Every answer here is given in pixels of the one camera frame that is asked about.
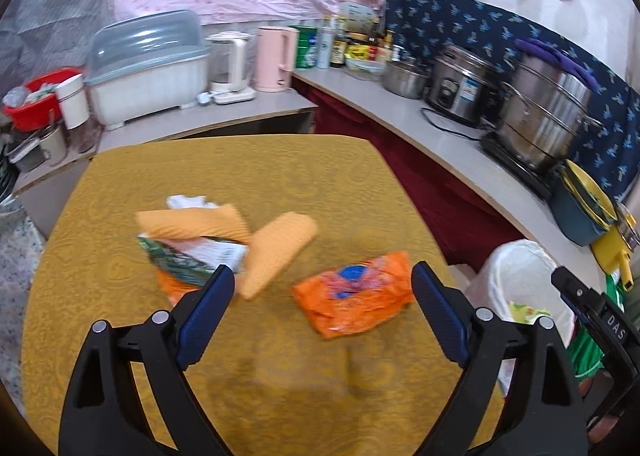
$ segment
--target green can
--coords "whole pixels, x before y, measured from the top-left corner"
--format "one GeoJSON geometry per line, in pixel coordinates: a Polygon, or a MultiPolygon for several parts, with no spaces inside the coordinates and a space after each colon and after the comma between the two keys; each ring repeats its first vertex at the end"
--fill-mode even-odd
{"type": "Polygon", "coordinates": [[[318,41],[318,29],[316,27],[304,27],[292,25],[298,29],[298,50],[296,53],[296,68],[313,68],[316,65],[316,42],[318,41]]]}

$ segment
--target patterned tablecloth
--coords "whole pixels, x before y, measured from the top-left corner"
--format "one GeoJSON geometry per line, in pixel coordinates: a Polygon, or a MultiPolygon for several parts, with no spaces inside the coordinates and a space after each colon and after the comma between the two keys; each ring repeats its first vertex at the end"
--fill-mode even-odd
{"type": "MultiPolygon", "coordinates": [[[[233,203],[252,231],[283,213],[312,216],[318,237],[253,302],[234,301],[186,375],[238,456],[411,455],[460,370],[417,305],[362,334],[323,341],[295,305],[303,278],[389,251],[453,280],[433,237],[366,141],[330,135],[191,139],[98,155],[46,246],[24,326],[24,398],[36,433],[57,448],[66,386],[93,321],[144,321],[166,308],[137,245],[134,213],[171,194],[233,203]]],[[[159,441],[172,444],[139,365],[134,373],[159,441]]],[[[477,441],[500,412],[494,396],[477,441]]]]}

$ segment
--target silver screw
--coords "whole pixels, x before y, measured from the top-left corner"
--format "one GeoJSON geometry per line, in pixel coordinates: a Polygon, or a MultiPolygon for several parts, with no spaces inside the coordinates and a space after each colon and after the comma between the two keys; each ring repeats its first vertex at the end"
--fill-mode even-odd
{"type": "Polygon", "coordinates": [[[107,328],[107,321],[102,321],[102,320],[94,322],[94,325],[92,325],[91,327],[91,329],[96,333],[103,332],[106,330],[106,328],[107,328]]]}
{"type": "Polygon", "coordinates": [[[488,308],[478,308],[476,310],[476,317],[478,317],[480,321],[491,321],[491,319],[494,318],[494,312],[488,308]]]}
{"type": "Polygon", "coordinates": [[[540,325],[545,330],[551,330],[551,328],[555,326],[554,320],[551,319],[550,317],[547,317],[546,315],[544,317],[540,317],[540,325]]]}
{"type": "Polygon", "coordinates": [[[166,310],[158,310],[155,314],[151,316],[151,320],[156,324],[162,324],[169,319],[169,312],[166,310]]]}

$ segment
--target purple towel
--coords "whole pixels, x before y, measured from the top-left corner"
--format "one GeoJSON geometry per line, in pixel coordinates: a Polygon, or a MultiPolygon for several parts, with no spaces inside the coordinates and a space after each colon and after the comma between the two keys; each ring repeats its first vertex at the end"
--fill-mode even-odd
{"type": "Polygon", "coordinates": [[[600,85],[598,85],[598,81],[595,80],[593,75],[553,46],[534,39],[528,39],[526,41],[515,40],[515,45],[517,49],[522,50],[526,54],[542,59],[542,61],[568,74],[574,75],[580,79],[589,90],[598,91],[600,89],[600,85]]]}

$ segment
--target white blender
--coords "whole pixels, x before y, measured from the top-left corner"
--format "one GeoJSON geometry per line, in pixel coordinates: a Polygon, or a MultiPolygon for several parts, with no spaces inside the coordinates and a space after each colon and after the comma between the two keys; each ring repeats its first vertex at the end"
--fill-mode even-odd
{"type": "Polygon", "coordinates": [[[250,34],[244,32],[219,32],[208,36],[211,43],[209,65],[209,89],[216,104],[248,101],[255,97],[249,87],[247,45],[250,34]]]}

